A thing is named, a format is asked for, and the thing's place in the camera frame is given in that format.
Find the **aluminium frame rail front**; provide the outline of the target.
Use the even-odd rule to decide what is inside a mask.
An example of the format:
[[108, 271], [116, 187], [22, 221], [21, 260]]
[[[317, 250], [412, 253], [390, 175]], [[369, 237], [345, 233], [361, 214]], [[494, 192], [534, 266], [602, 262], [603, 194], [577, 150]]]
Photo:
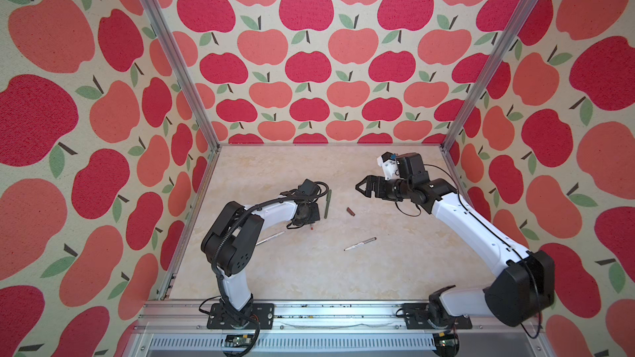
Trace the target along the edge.
[[469, 317], [471, 330], [408, 330], [395, 317], [422, 301], [259, 301], [275, 306], [270, 330], [209, 330], [214, 302], [148, 302], [119, 356], [553, 356], [532, 322], [507, 327]]

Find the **green pen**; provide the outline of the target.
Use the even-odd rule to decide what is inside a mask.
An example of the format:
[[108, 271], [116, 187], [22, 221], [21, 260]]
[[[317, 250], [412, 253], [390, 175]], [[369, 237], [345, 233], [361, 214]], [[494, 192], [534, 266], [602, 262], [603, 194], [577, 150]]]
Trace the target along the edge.
[[325, 205], [325, 208], [324, 208], [324, 218], [325, 219], [328, 218], [328, 213], [329, 213], [331, 199], [332, 199], [332, 190], [329, 190], [327, 192], [326, 205]]

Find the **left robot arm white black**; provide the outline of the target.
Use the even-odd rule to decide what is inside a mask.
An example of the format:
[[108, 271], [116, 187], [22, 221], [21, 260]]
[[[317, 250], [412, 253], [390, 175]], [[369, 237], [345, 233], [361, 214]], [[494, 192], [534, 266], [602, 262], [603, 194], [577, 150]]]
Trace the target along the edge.
[[246, 280], [246, 266], [252, 259], [262, 231], [287, 223], [299, 229], [320, 220], [318, 200], [329, 186], [304, 180], [297, 188], [254, 205], [231, 201], [225, 205], [201, 242], [201, 251], [214, 272], [220, 292], [220, 306], [238, 327], [253, 322], [253, 294]]

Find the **aluminium frame post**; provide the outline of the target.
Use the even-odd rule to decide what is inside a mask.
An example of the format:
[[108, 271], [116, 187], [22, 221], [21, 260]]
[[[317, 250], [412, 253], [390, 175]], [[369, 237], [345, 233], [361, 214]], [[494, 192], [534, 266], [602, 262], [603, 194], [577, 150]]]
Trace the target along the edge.
[[203, 101], [198, 93], [195, 83], [190, 75], [188, 67], [185, 64], [179, 45], [170, 30], [160, 7], [158, 0], [140, 0], [151, 26], [157, 35], [158, 40], [165, 53], [173, 74], [176, 77], [180, 87], [182, 88], [188, 105], [193, 111], [193, 116], [198, 122], [211, 151], [218, 154], [221, 146], [218, 137], [213, 130], [212, 124], [207, 116]]
[[446, 134], [446, 137], [441, 145], [441, 152], [443, 154], [450, 153], [451, 147], [458, 138], [460, 132], [464, 129], [464, 126], [475, 109], [480, 96], [485, 92], [489, 82], [493, 79], [495, 72], [499, 69], [499, 66], [506, 56], [509, 48], [518, 38], [522, 27], [525, 25], [538, 1], [539, 0], [519, 0], [519, 4], [512, 12], [507, 26], [501, 32], [501, 37], [495, 43], [493, 51], [489, 54], [489, 58], [487, 59], [479, 78], [467, 94], [461, 110], [458, 112], [455, 121], [451, 124], [451, 127]]

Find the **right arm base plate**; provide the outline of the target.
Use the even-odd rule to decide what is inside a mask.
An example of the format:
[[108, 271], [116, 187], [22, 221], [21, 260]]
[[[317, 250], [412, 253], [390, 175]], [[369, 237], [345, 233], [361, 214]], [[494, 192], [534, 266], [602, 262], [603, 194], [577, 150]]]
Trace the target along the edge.
[[405, 303], [395, 313], [395, 317], [403, 319], [408, 330], [471, 330], [471, 319], [465, 316], [450, 317], [440, 313], [436, 307], [430, 308], [427, 303]]

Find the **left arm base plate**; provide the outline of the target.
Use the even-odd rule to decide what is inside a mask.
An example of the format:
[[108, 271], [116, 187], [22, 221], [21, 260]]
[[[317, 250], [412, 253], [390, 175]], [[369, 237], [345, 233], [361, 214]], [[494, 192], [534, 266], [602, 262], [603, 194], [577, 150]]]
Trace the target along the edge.
[[229, 312], [221, 303], [215, 303], [208, 315], [209, 330], [256, 330], [260, 327], [270, 330], [273, 327], [275, 306], [272, 303], [253, 303], [236, 315]]

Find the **white pen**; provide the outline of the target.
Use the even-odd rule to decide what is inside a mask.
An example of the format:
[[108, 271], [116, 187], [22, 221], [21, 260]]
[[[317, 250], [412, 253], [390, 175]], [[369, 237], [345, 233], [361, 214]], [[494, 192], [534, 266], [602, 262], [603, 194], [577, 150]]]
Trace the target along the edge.
[[376, 240], [377, 240], [377, 238], [376, 238], [376, 237], [372, 237], [372, 238], [367, 239], [367, 240], [365, 240], [365, 241], [360, 241], [360, 242], [357, 242], [356, 244], [354, 244], [354, 245], [352, 245], [352, 246], [348, 246], [348, 247], [346, 247], [343, 251], [352, 251], [352, 250], [354, 250], [354, 249], [356, 249], [356, 248], [359, 248], [359, 247], [361, 247], [361, 246], [364, 246], [364, 245], [370, 244], [370, 243], [372, 243], [372, 242], [374, 242], [374, 241], [376, 241]]
[[265, 239], [262, 239], [262, 240], [258, 241], [256, 243], [256, 246], [261, 246], [262, 244], [266, 243], [267, 241], [274, 240], [275, 238], [284, 235], [284, 233], [285, 233], [285, 231], [279, 231], [279, 232], [277, 232], [274, 235], [268, 236]]

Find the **left aluminium frame post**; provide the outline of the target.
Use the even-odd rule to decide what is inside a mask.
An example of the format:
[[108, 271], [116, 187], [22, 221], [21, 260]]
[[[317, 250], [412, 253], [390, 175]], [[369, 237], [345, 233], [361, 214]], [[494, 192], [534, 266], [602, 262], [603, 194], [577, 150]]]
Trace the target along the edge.
[[160, 7], [158, 0], [140, 0], [151, 26], [157, 35], [158, 40], [165, 53], [173, 74], [176, 77], [180, 87], [182, 88], [188, 105], [193, 111], [193, 116], [198, 122], [211, 151], [218, 154], [221, 146], [218, 137], [213, 130], [212, 124], [207, 116], [203, 101], [198, 93], [195, 83], [190, 75], [188, 67], [185, 64], [179, 45], [170, 30]]

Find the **right aluminium frame post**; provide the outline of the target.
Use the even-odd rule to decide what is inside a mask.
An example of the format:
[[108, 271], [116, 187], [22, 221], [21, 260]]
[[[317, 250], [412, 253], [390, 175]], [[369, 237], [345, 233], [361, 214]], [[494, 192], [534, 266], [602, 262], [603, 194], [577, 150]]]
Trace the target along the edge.
[[475, 109], [480, 96], [485, 92], [489, 82], [493, 79], [495, 72], [499, 69], [499, 66], [506, 56], [509, 48], [518, 38], [522, 27], [525, 25], [538, 1], [539, 0], [519, 0], [519, 4], [512, 12], [507, 26], [501, 32], [501, 37], [495, 43], [493, 51], [489, 54], [489, 58], [487, 59], [479, 78], [467, 94], [461, 110], [458, 112], [455, 121], [451, 124], [451, 127], [446, 134], [446, 137], [441, 145], [441, 152], [443, 154], [450, 153], [451, 147], [458, 138], [460, 132], [464, 129], [464, 126]]

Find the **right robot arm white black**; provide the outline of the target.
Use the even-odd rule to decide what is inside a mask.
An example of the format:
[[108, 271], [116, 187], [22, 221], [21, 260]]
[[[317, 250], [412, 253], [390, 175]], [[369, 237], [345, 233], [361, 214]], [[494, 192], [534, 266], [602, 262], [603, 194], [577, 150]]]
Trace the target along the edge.
[[355, 189], [367, 198], [410, 201], [449, 226], [494, 275], [489, 286], [439, 289], [428, 298], [428, 321], [446, 328], [458, 317], [494, 317], [517, 327], [554, 304], [555, 263], [544, 251], [532, 252], [478, 213], [446, 179], [431, 179], [418, 153], [384, 153], [382, 175], [368, 175]]

